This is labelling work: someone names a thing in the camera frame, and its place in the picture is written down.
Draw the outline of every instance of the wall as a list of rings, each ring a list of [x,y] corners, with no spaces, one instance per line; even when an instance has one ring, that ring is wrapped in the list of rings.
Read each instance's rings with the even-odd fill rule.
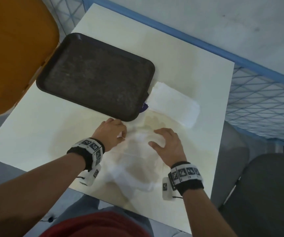
[[[284,0],[110,0],[284,74]]]

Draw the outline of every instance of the red shirt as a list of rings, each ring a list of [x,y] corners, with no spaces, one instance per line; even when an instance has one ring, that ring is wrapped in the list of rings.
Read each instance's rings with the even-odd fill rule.
[[[150,237],[141,226],[111,211],[97,212],[62,221],[40,235],[40,237],[68,236]]]

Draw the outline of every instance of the purple label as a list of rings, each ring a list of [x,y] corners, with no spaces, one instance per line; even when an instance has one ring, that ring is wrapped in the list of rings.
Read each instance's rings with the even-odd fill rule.
[[[146,109],[147,109],[148,107],[149,107],[149,106],[147,105],[147,103],[144,102],[143,105],[142,105],[142,107],[141,107],[141,109],[140,109],[140,113],[146,111]]]

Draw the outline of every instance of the tray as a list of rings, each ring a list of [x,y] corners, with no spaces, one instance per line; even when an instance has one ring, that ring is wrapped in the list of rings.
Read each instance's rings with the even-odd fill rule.
[[[65,37],[37,78],[49,94],[123,121],[139,115],[155,72],[140,56],[80,33]]]

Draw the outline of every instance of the dark gray chair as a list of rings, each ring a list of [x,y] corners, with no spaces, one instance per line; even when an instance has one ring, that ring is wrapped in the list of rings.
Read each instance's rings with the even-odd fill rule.
[[[249,149],[240,134],[224,122],[211,201],[219,208],[239,179],[249,160]]]
[[[284,154],[252,160],[219,211],[239,237],[284,236]]]

